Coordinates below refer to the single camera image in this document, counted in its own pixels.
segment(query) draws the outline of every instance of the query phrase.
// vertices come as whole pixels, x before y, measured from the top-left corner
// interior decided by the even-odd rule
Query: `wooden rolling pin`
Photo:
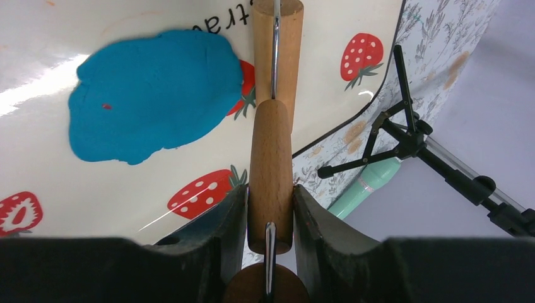
[[[264,254],[268,222],[277,227],[276,254],[290,250],[293,236],[291,125],[303,27],[303,4],[282,0],[278,55],[278,87],[271,98],[273,0],[253,5],[256,110],[252,137],[249,208],[249,248]]]
[[[281,0],[277,99],[288,109],[293,127],[297,73],[303,32],[303,3]],[[252,6],[256,101],[271,99],[271,49],[273,45],[273,0],[255,0]]]

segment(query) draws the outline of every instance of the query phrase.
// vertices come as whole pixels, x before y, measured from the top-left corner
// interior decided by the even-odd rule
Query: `green strawberry leaves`
[[[349,87],[351,88],[355,87],[357,81],[358,81],[357,85],[360,85],[360,83],[362,82],[362,78],[364,78],[364,76],[375,76],[377,73],[374,73],[374,70],[380,68],[382,65],[383,64],[380,63],[378,65],[370,65],[370,66],[366,66],[365,68],[359,69],[357,76],[355,77],[355,79],[351,80],[348,83],[348,86],[346,86],[345,91],[348,90]]]
[[[32,234],[29,230],[20,230],[18,232],[13,232],[12,234],[7,235],[5,238],[20,238],[21,234]]]
[[[236,111],[236,114],[234,114],[234,121],[240,117],[240,114],[243,113],[244,117],[247,118],[247,109],[249,109],[249,106],[251,106],[253,109],[256,108],[256,88],[253,86],[251,88],[251,91],[246,96],[242,95],[242,101],[244,102],[244,106],[242,106],[238,111]]]
[[[244,172],[242,172],[241,177],[238,175],[238,170],[234,165],[230,166],[230,172],[231,174],[228,180],[232,189],[235,189],[237,186],[247,183],[247,169],[244,169]]]

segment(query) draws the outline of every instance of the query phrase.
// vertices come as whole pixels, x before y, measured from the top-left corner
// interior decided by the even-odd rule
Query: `mint green cylinder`
[[[340,219],[346,218],[364,199],[387,184],[401,167],[396,158],[367,165],[355,181],[329,208]]]

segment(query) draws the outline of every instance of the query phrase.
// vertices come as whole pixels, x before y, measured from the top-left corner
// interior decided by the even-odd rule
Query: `white dots on strawberry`
[[[23,191],[0,201],[0,237],[19,237],[31,233],[43,219],[43,209],[37,197]]]
[[[167,203],[167,208],[177,215],[195,219],[225,199],[235,187],[247,183],[247,170],[241,176],[234,165],[206,174],[184,186]]]
[[[369,33],[358,33],[348,43],[340,66],[344,81],[349,81],[346,90],[360,85],[364,76],[375,76],[374,70],[383,64],[384,49],[379,38]]]

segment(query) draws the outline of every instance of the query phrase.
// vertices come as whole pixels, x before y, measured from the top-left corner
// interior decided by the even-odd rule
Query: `black tripod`
[[[424,135],[431,134],[433,128],[425,121],[420,120],[418,113],[413,111],[413,100],[409,90],[403,52],[400,45],[394,46],[394,59],[396,61],[397,77],[399,78],[402,100],[390,109],[381,112],[373,122],[372,132],[361,159],[335,167],[322,167],[318,170],[318,177],[322,179],[329,178],[338,172],[355,169],[388,158],[397,157],[400,160],[404,160],[409,157],[418,157],[444,177],[447,184],[474,205],[483,205],[490,212],[488,217],[491,222],[498,225],[501,229],[513,236],[528,235],[535,237],[534,210],[529,208],[521,213],[512,205],[506,203],[497,204],[489,198],[496,189],[493,179],[484,175],[470,179],[461,171],[453,169],[427,149],[427,144],[424,142]],[[389,120],[390,117],[402,110],[405,113],[407,126],[396,124]],[[399,143],[393,150],[372,155],[379,129],[383,129],[389,133]]]

